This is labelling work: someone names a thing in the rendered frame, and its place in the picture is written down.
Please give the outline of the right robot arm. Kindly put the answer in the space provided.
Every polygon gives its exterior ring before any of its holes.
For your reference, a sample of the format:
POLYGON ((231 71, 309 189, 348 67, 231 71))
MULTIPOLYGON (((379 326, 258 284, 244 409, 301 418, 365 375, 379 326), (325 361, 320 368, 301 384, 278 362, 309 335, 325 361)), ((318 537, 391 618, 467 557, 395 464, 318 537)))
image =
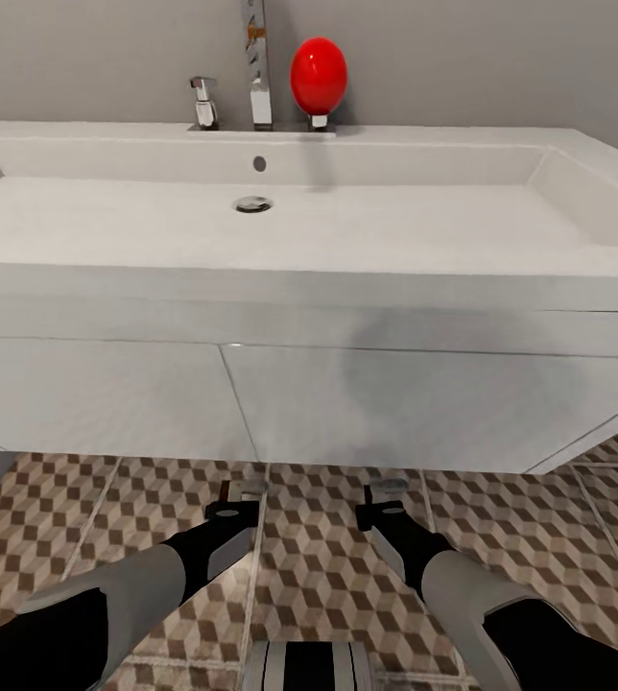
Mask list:
POLYGON ((360 532, 430 609, 482 691, 618 691, 618 650, 583 635, 535 590, 503 578, 431 533, 387 494, 405 479, 370 483, 355 506, 360 532))

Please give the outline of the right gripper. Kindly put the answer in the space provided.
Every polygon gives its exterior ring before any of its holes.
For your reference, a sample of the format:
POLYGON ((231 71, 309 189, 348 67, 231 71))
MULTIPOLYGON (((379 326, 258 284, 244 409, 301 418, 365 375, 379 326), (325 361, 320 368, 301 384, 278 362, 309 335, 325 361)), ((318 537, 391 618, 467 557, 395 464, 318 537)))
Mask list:
POLYGON ((371 527, 378 523, 378 520, 374 522, 374 515, 378 512, 378 509, 386 509, 386 507, 398 507, 405 510, 403 503, 399 500, 397 501, 387 501, 385 503, 373 504, 365 503, 364 505, 355 506, 355 513, 357 519, 357 525, 360 532, 371 531, 371 527))

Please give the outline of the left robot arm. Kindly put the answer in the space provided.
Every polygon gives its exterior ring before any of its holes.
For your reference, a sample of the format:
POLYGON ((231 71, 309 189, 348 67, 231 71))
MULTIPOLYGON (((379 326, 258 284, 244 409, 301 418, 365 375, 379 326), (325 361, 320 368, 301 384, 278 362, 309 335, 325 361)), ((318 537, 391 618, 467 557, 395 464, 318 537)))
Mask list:
POLYGON ((98 691, 129 653, 239 562, 258 526, 265 480, 229 481, 203 523, 31 595, 0 626, 0 691, 98 691))

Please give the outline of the robot trunk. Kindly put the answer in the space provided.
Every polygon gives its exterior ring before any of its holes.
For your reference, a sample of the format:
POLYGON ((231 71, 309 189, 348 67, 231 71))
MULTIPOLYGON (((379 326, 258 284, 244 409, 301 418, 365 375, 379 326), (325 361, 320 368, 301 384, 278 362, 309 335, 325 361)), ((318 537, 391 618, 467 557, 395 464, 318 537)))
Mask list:
POLYGON ((248 657, 243 691, 376 691, 362 642, 260 642, 248 657))

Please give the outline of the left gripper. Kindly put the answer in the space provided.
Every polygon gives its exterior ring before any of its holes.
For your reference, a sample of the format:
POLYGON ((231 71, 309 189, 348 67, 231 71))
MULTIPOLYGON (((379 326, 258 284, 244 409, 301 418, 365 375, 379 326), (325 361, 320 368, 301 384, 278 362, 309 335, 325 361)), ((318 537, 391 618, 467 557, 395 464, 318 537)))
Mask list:
POLYGON ((242 501, 238 503, 229 503, 227 500, 216 500, 206 506, 204 517, 212 521, 214 515, 222 508, 240 508, 240 511, 246 517, 246 525, 255 528, 258 526, 259 520, 259 500, 242 501))

